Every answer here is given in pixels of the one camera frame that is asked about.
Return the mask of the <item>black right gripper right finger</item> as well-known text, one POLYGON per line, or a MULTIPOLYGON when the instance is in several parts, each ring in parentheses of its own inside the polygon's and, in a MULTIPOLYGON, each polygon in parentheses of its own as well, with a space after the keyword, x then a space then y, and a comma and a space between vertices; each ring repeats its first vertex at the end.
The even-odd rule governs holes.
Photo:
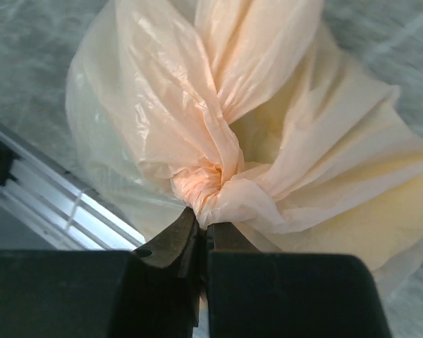
POLYGON ((230 223, 207 229, 212 337, 386 337, 373 277, 342 254, 263 253, 230 223))

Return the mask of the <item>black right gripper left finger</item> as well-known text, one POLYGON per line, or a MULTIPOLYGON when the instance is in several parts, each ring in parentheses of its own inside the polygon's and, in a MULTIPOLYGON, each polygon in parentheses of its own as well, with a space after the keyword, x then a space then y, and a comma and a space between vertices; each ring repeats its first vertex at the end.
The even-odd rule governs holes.
POLYGON ((194 213, 133 251, 0 250, 0 337, 191 337, 194 213))

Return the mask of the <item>translucent orange plastic bag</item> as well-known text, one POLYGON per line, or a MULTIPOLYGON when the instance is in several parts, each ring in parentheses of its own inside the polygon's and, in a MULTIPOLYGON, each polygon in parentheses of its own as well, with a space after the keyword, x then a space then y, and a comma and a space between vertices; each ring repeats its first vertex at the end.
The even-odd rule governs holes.
POLYGON ((184 208, 258 249, 423 262, 423 139, 340 49, 321 1, 110 1, 70 64, 92 186, 151 240, 184 208))

